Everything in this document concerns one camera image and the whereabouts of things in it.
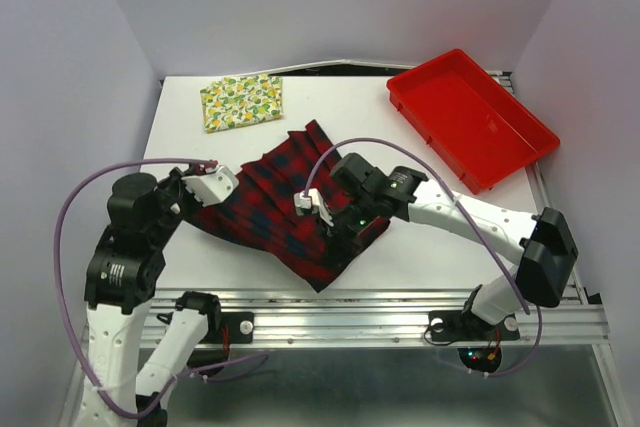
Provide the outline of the red black plaid skirt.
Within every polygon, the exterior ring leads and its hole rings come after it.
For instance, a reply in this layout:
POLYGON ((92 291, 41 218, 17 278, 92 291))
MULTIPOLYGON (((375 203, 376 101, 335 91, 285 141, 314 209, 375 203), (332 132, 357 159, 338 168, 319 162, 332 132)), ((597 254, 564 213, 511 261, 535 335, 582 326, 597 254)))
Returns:
POLYGON ((204 208, 188 223, 219 239, 269 252, 314 291, 324 290, 390 226, 389 220, 377 219, 356 242, 335 245, 325 240, 314 217, 296 213, 293 196, 332 146, 315 120, 290 131, 260 159, 241 166, 239 185, 226 201, 204 208))

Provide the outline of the lemon print skirt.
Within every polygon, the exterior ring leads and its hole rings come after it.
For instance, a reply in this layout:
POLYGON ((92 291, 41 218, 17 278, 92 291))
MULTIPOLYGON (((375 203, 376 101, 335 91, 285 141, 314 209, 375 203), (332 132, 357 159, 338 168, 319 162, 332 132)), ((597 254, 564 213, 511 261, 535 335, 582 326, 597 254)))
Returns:
POLYGON ((268 74, 229 76, 200 90, 203 125, 216 133, 283 117, 283 81, 268 74))

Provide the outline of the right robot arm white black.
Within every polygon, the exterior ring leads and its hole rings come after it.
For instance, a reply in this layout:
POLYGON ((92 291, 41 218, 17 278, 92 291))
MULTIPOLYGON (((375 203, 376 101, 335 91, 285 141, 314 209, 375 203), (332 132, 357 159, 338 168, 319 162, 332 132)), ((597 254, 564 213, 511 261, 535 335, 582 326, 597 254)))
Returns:
POLYGON ((353 241, 375 221, 397 218, 481 244, 501 261, 500 276, 476 287, 461 311, 445 323, 447 329, 482 337, 524 304, 560 304, 578 258, 560 211, 503 209, 447 192, 434 176, 408 167, 385 174, 356 153, 340 160, 330 176, 349 198, 325 224, 330 239, 353 241))

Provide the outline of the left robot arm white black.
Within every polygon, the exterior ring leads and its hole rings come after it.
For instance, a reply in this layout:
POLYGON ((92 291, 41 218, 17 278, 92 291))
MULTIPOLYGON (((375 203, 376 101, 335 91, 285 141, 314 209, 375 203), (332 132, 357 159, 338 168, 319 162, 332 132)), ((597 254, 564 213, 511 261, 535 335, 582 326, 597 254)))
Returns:
POLYGON ((109 224, 86 274, 88 369, 78 426, 163 426, 171 390, 196 345, 215 339, 223 318, 217 296, 188 291, 145 365, 139 350, 166 261, 181 222, 224 202, 238 180, 225 166, 173 169, 118 179, 107 202, 109 224))

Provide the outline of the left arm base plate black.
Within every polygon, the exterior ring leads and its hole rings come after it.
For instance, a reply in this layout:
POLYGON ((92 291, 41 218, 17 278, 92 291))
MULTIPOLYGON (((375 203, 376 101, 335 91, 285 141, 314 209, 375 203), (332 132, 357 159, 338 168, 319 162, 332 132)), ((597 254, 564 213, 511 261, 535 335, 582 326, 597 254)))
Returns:
POLYGON ((255 315, 253 312, 223 312, 220 327, 210 330, 201 340, 205 345, 248 345, 253 342, 255 315))

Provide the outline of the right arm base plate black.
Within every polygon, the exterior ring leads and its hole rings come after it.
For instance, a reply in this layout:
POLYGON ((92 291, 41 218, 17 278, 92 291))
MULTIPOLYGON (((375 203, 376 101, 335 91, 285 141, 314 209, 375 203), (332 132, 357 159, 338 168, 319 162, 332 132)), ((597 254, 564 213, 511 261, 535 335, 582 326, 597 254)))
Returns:
POLYGON ((491 326, 459 310, 434 310, 428 314, 425 338, 436 344, 457 342, 516 341, 520 339, 518 324, 507 327, 505 321, 491 326))

